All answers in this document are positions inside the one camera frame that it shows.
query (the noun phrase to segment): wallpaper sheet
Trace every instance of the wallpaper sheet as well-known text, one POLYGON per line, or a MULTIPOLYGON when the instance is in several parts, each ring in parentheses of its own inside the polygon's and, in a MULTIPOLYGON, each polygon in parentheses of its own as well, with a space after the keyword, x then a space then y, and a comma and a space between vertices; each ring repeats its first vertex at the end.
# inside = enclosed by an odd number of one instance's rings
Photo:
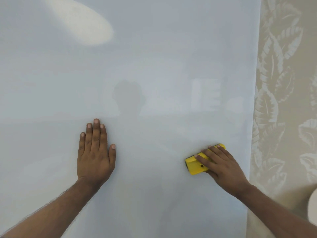
MULTIPOLYGON (((307 219, 317 188, 317 0, 262 0, 250 180, 307 219)), ((248 212, 247 237, 274 237, 248 212)))

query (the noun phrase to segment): wall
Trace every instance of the wall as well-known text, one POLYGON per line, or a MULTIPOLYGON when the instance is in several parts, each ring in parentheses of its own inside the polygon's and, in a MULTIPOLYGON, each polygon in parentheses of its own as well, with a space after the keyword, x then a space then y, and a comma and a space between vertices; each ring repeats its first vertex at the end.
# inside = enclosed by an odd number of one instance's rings
POLYGON ((247 209, 185 158, 248 175, 260 0, 1 0, 0 233, 76 181, 98 117, 112 176, 65 237, 244 238, 247 209))
MULTIPOLYGON (((317 0, 262 0, 250 180, 307 218, 317 188, 317 0)), ((248 212, 247 237, 273 237, 248 212)))

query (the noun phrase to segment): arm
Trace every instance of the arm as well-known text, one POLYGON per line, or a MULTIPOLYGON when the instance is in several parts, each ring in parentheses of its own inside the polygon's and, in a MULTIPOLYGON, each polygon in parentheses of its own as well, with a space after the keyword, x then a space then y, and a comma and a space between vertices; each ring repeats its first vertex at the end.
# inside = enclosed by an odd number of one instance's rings
POLYGON ((196 155, 196 159, 209 168, 206 171, 229 194, 244 203, 277 238, 317 237, 317 227, 292 214, 251 185, 239 164, 224 148, 218 146, 202 150, 213 162, 196 155))
POLYGON ((11 228, 3 238, 58 238, 110 177, 115 166, 115 145, 107 150, 107 133, 98 119, 81 133, 77 182, 56 200, 11 228))

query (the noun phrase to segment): white wall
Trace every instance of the white wall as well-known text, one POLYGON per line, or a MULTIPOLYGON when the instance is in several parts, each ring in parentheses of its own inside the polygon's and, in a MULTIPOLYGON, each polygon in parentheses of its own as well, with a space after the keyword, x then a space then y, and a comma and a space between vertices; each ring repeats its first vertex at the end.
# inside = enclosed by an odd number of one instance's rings
POLYGON ((76 181, 93 118, 116 170, 65 237, 245 237, 246 208, 184 159, 248 176, 260 0, 1 0, 0 233, 76 181))

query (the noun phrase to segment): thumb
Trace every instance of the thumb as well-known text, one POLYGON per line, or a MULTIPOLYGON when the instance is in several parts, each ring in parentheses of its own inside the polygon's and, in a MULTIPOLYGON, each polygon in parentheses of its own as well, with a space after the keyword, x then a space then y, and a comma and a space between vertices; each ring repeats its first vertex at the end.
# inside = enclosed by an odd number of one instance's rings
POLYGON ((215 172, 212 172, 211 170, 205 171, 208 173, 216 182, 218 181, 218 175, 215 172))
POLYGON ((108 156, 109 156, 110 167, 114 169, 116 165, 116 145, 115 144, 110 145, 108 156))

